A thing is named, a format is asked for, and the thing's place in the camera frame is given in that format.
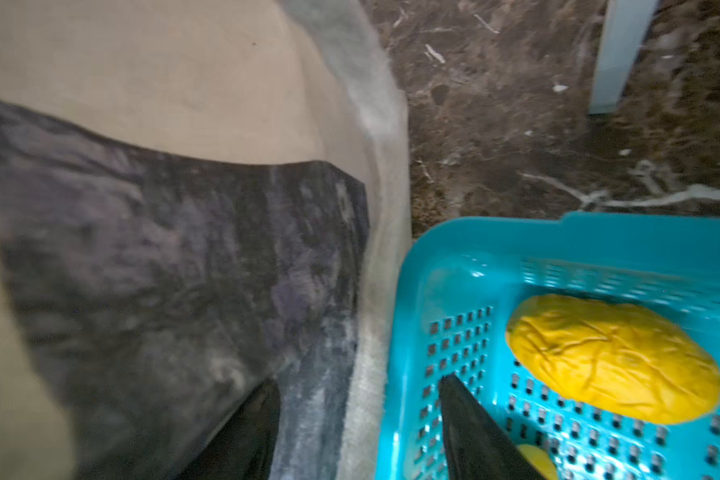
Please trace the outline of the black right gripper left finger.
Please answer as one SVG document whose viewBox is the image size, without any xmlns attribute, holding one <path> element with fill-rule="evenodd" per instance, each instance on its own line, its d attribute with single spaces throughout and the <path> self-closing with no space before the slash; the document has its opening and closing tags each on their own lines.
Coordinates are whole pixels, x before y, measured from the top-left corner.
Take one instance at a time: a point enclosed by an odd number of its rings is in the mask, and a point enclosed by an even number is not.
<svg viewBox="0 0 720 480">
<path fill-rule="evenodd" d="M 281 396 L 267 379 L 254 389 L 180 479 L 255 480 L 270 475 Z"/>
</svg>

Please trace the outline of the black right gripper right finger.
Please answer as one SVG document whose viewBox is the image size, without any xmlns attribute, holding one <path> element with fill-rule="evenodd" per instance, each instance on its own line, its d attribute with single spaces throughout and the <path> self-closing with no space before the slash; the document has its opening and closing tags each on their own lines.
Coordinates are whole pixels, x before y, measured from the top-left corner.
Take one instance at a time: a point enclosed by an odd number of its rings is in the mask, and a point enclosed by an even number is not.
<svg viewBox="0 0 720 480">
<path fill-rule="evenodd" d="M 438 393 L 449 479 L 544 479 L 456 375 Z"/>
</svg>

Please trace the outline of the cream canvas grocery bag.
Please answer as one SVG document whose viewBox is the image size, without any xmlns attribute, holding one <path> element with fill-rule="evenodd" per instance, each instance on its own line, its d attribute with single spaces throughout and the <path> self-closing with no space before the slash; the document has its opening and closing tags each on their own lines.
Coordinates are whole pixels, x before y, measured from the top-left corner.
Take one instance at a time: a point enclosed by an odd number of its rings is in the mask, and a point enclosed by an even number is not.
<svg viewBox="0 0 720 480">
<path fill-rule="evenodd" d="M 180 479 L 267 379 L 267 479 L 372 478 L 407 117 L 360 1 L 0 1 L 0 479 Z"/>
</svg>

